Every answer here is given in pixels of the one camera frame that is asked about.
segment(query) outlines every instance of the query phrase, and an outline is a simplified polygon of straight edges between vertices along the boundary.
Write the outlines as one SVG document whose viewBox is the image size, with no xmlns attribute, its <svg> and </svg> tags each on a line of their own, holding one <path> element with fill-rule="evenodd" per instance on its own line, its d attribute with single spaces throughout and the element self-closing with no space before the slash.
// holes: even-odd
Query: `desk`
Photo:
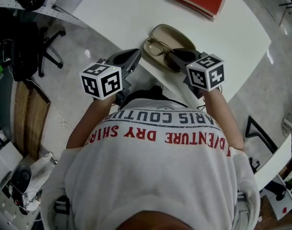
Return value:
<svg viewBox="0 0 292 230">
<path fill-rule="evenodd" d="M 141 48 L 153 28 L 168 24 L 184 33 L 198 51 L 225 60 L 223 95 L 229 101 L 244 84 L 270 45 L 264 28 L 242 0 L 227 0 L 211 22 L 174 0 L 83 0 L 73 12 L 120 49 Z M 140 64 L 191 107 L 197 100 L 183 73 L 173 73 L 143 56 Z"/>
</svg>

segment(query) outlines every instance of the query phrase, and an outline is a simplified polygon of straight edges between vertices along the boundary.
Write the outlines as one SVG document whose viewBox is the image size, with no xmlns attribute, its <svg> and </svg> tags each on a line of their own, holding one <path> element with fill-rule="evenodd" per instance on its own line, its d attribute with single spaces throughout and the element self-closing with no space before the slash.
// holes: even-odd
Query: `white cable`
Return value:
<svg viewBox="0 0 292 230">
<path fill-rule="evenodd" d="M 44 93 L 45 96 L 49 99 L 49 101 L 54 105 L 54 107 L 55 107 L 55 109 L 57 110 L 58 114 L 61 116 L 61 118 L 58 120 L 58 121 L 59 121 L 59 126 L 60 126 L 61 128 L 63 128 L 63 127 L 64 127 L 64 124 L 66 124 L 66 125 L 68 125 L 68 126 L 73 130 L 73 128 L 70 126 L 69 123 L 64 122 L 64 117 L 63 117 L 63 115 L 60 114 L 58 108 L 57 108 L 57 107 L 55 106 L 55 104 L 51 101 L 51 99 L 48 97 L 48 95 L 43 91 L 43 89 L 42 89 L 39 85 L 37 85 L 36 83 L 34 83 L 32 80 L 28 80 L 28 79 L 26 79 L 26 80 L 32 82 L 32 83 L 35 84 L 38 88 L 40 88 L 40 90 L 42 91 L 42 93 Z"/>
</svg>

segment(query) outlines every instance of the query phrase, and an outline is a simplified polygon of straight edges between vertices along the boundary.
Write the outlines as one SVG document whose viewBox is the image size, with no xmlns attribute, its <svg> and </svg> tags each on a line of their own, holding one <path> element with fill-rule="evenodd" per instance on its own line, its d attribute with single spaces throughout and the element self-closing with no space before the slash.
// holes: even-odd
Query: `white t-shirt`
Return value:
<svg viewBox="0 0 292 230">
<path fill-rule="evenodd" d="M 229 230 L 237 190 L 260 199 L 245 153 L 230 148 L 215 120 L 170 101 L 137 99 L 101 121 L 82 149 L 63 151 L 41 201 L 45 229 L 67 195 L 69 228 L 115 230 L 143 210 L 174 216 L 192 229 Z"/>
</svg>

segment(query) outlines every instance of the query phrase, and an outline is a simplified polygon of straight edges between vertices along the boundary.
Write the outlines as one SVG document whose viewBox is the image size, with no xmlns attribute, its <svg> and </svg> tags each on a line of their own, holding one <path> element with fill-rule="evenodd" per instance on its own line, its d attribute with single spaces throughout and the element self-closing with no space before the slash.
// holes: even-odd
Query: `floor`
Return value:
<svg viewBox="0 0 292 230">
<path fill-rule="evenodd" d="M 292 104 L 292 15 L 286 13 L 279 27 L 284 9 L 279 0 L 244 0 L 259 19 L 272 43 L 258 67 L 229 102 L 229 105 L 244 132 L 248 115 L 251 115 L 279 147 L 285 140 L 281 120 Z M 73 5 L 66 10 L 72 11 Z M 48 31 L 66 30 L 65 37 L 58 38 L 53 48 L 61 55 L 64 68 L 58 69 L 45 61 L 45 77 L 34 75 L 34 80 L 55 104 L 64 121 L 75 127 L 92 99 L 83 94 L 79 71 L 91 62 L 107 58 L 118 48 L 94 30 L 83 29 L 73 24 L 55 21 Z M 130 76 L 132 91 L 148 88 L 153 77 L 142 67 L 137 67 Z M 60 127 L 60 118 L 55 106 L 48 113 L 42 146 L 59 159 L 71 133 L 69 125 Z M 271 153 L 257 138 L 247 143 L 249 155 L 265 163 Z"/>
</svg>

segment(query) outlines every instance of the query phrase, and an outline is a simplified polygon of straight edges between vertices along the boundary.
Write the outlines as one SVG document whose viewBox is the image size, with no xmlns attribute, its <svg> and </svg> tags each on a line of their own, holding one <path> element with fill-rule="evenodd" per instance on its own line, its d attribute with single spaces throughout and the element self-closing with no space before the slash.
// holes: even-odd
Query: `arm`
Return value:
<svg viewBox="0 0 292 230">
<path fill-rule="evenodd" d="M 103 101 L 95 100 L 70 135 L 66 149 L 83 147 L 87 138 L 97 124 L 104 119 L 111 109 L 115 96 Z"/>
<path fill-rule="evenodd" d="M 207 113 L 210 114 L 222 128 L 229 146 L 243 150 L 243 136 L 222 93 L 218 89 L 214 89 L 211 92 L 203 91 L 202 93 L 204 95 Z"/>
</svg>

